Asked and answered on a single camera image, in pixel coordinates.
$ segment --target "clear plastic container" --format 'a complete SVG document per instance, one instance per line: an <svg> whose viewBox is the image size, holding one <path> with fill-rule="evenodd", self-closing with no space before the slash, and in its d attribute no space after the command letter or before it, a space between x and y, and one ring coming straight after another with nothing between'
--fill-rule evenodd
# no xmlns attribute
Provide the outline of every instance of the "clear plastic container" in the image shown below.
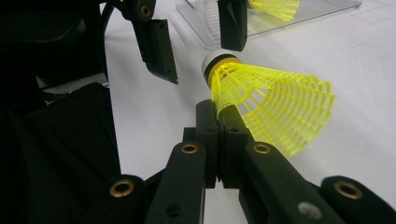
<svg viewBox="0 0 396 224"><path fill-rule="evenodd" d="M362 0L300 0L297 12L290 21L283 21L259 8L250 8L247 10L247 34L260 34L296 22L358 7L361 3ZM220 48L217 0L175 0L175 4L180 15L209 49Z"/></svg>

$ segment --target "white surface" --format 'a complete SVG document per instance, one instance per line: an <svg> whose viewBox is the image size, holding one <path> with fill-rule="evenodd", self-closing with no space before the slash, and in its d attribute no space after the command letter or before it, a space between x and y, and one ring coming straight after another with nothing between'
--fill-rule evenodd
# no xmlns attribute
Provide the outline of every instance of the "white surface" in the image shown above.
<svg viewBox="0 0 396 224"><path fill-rule="evenodd" d="M144 179L165 167L183 128L195 126L195 105L210 97L201 73L208 51L171 1L158 0L155 17L169 20L178 86L149 73L132 24L117 10L106 32L121 168ZM330 175L354 178L396 208L396 0L364 0L359 9L252 36L235 55L330 80L333 116L290 162L317 185ZM206 191L205 224L211 223L246 223L237 190Z"/></svg>

